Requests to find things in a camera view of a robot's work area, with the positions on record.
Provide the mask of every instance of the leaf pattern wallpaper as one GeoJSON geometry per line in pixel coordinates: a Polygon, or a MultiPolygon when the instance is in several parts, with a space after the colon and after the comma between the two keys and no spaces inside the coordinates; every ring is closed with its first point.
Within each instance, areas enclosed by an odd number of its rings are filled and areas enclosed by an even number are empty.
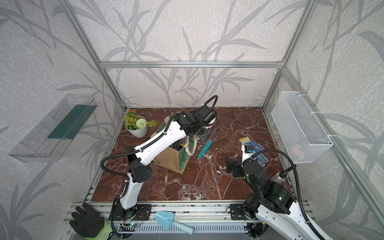
{"type": "Polygon", "coordinates": [[[124,112],[58,2],[0,1],[0,238],[54,239],[81,202],[124,112]],[[9,151],[67,94],[95,97],[93,115],[56,163],[9,151]]]}
{"type": "MultiPolygon", "coordinates": [[[[384,1],[319,2],[288,68],[384,197],[384,1]]],[[[268,105],[270,117],[284,78],[268,105]]],[[[272,126],[278,146],[284,148],[272,126]]],[[[317,223],[335,239],[384,239],[384,230],[329,150],[298,167],[317,223]]]]}
{"type": "MultiPolygon", "coordinates": [[[[307,0],[70,0],[102,61],[280,61],[307,0]]],[[[108,69],[127,106],[261,106],[276,69],[108,69]]]]}

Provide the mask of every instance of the work glove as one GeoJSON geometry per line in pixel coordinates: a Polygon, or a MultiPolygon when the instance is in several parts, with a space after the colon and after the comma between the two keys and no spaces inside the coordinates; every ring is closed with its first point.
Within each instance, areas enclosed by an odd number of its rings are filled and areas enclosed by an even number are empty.
{"type": "Polygon", "coordinates": [[[79,213],[72,213],[74,220],[70,221],[70,225],[76,233],[88,240],[110,239],[113,233],[108,222],[88,204],[83,203],[83,207],[85,211],[76,207],[79,213]]]}

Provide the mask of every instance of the metal grill vent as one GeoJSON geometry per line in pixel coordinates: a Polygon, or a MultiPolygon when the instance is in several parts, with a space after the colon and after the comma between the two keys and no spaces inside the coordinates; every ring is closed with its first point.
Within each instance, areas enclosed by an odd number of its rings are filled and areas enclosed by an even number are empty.
{"type": "MultiPolygon", "coordinates": [[[[246,232],[243,223],[186,223],[195,229],[195,233],[244,233],[246,232]]],[[[131,228],[118,224],[119,233],[182,233],[183,231],[175,226],[165,230],[158,223],[143,223],[140,227],[131,228]]]]}

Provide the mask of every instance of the teal utility knife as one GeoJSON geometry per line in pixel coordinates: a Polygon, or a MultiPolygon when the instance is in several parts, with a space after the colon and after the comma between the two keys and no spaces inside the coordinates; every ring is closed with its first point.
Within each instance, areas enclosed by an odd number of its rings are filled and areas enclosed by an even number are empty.
{"type": "Polygon", "coordinates": [[[201,158],[211,145],[212,145],[212,140],[208,139],[207,143],[205,144],[201,152],[197,155],[197,157],[201,158]]]}

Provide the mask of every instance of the green panel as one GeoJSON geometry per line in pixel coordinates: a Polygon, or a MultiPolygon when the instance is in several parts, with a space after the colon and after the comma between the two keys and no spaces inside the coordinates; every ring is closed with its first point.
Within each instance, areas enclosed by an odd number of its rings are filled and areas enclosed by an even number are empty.
{"type": "Polygon", "coordinates": [[[48,138],[74,139],[97,105],[76,105],[51,132],[48,138]]]}
{"type": "MultiPolygon", "coordinates": [[[[193,149],[193,146],[194,146],[194,141],[193,141],[193,138],[194,137],[190,137],[189,138],[189,145],[188,145],[188,148],[189,148],[189,151],[191,152],[192,149],[193,149]]],[[[182,148],[180,151],[179,151],[179,170],[181,171],[185,165],[185,162],[187,161],[189,155],[186,153],[185,151],[185,147],[182,148]]]]}
{"type": "Polygon", "coordinates": [[[161,132],[165,127],[166,127],[166,123],[165,122],[163,122],[162,124],[161,124],[161,126],[159,127],[159,129],[156,131],[156,133],[159,133],[159,132],[161,132]]]}

